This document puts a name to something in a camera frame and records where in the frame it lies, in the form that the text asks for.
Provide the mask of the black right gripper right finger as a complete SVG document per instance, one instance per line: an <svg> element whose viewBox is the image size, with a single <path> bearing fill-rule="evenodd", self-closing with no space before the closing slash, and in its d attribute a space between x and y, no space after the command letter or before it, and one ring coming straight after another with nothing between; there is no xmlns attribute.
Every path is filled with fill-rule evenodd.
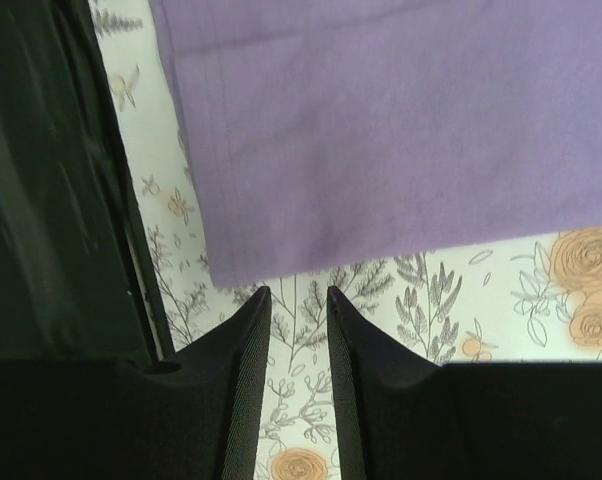
<svg viewBox="0 0 602 480"><path fill-rule="evenodd" d="M434 364L337 288L327 329L345 479L602 479L602 363Z"/></svg>

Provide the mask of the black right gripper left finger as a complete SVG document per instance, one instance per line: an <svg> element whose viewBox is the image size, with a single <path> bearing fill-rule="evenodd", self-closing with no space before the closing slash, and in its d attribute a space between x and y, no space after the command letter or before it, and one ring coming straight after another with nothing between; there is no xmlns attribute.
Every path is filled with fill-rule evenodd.
<svg viewBox="0 0 602 480"><path fill-rule="evenodd" d="M0 479L249 479L271 293L148 369L0 361Z"/></svg>

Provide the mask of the purple t shirt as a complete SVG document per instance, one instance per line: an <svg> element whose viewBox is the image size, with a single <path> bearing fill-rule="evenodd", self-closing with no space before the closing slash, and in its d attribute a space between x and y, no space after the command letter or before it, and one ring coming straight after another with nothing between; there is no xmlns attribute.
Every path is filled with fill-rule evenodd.
<svg viewBox="0 0 602 480"><path fill-rule="evenodd" d="M218 287L602 225L602 1L154 1Z"/></svg>

